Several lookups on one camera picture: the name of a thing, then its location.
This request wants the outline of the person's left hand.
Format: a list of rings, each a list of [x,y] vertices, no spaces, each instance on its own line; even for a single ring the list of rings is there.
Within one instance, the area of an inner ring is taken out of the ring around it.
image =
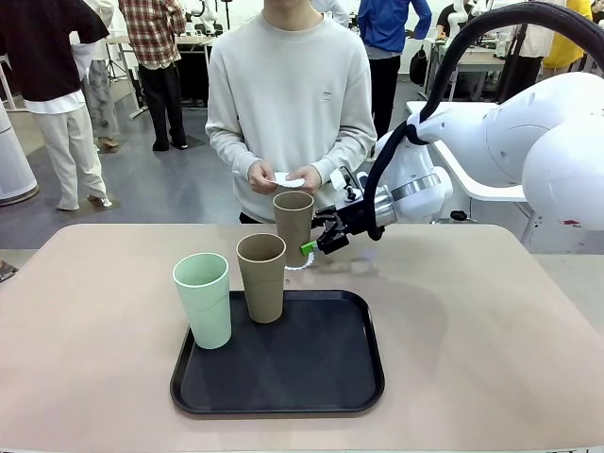
[[[288,180],[303,179],[304,183],[298,187],[298,190],[314,195],[322,187],[322,178],[316,168],[307,165],[290,172],[287,175]]]

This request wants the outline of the person's right hand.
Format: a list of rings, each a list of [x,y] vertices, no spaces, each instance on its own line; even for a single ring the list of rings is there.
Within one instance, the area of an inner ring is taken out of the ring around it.
[[[265,160],[256,160],[249,167],[247,178],[254,193],[270,194],[277,189],[274,171]]]

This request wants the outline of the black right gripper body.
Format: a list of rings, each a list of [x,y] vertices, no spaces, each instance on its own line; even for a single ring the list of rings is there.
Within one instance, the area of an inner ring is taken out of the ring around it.
[[[374,202],[360,200],[345,204],[336,210],[337,230],[346,235],[366,233],[370,238],[378,236],[376,208]]]

